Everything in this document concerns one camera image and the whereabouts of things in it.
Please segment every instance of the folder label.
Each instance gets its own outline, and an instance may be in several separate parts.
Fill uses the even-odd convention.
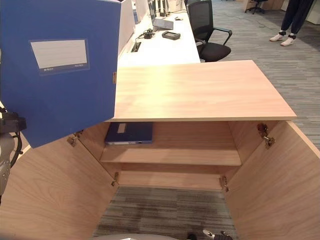
[[[88,70],[86,39],[30,41],[41,75]]]

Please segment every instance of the cabinet top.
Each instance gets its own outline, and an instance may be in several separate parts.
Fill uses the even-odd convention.
[[[291,120],[296,114],[252,60],[148,67],[117,72],[120,121]]]

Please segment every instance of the white sneaker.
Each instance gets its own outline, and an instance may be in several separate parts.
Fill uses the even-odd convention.
[[[290,46],[290,45],[294,44],[294,41],[295,41],[295,39],[293,39],[292,37],[288,37],[287,40],[285,40],[281,43],[281,46],[284,46],[284,47]]]
[[[273,36],[272,38],[270,38],[269,40],[271,42],[276,42],[276,41],[282,41],[284,39],[284,36],[280,35],[279,33],[275,36]]]

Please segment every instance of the gray carpet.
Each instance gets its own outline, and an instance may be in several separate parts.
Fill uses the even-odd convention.
[[[93,236],[141,233],[185,240],[193,232],[209,240],[203,228],[238,239],[222,193],[120,187]]]
[[[306,22],[294,45],[282,47],[268,39],[279,31],[285,12],[252,15],[241,2],[212,2],[215,25],[233,31],[227,43],[232,52],[223,61],[254,60],[298,115],[294,122],[320,148],[320,25]],[[215,32],[212,42],[223,43],[224,34]],[[121,187],[93,235],[151,233],[184,240],[195,232],[208,240],[203,228],[237,239],[221,193]]]

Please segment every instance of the office chair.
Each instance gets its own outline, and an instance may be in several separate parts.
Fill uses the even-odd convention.
[[[246,13],[247,11],[253,10],[253,13],[252,13],[252,14],[255,14],[256,10],[259,10],[261,13],[264,14],[264,13],[265,13],[265,10],[262,9],[261,7],[259,7],[258,5],[259,5],[260,3],[266,2],[266,1],[268,1],[268,0],[254,0],[254,1],[255,1],[255,6],[246,9],[244,12]]]
[[[188,5],[189,20],[193,32],[199,57],[206,62],[216,62],[231,53],[225,46],[232,35],[230,29],[214,27],[213,9],[211,0],[197,1]],[[224,44],[209,42],[214,30],[228,33]]]

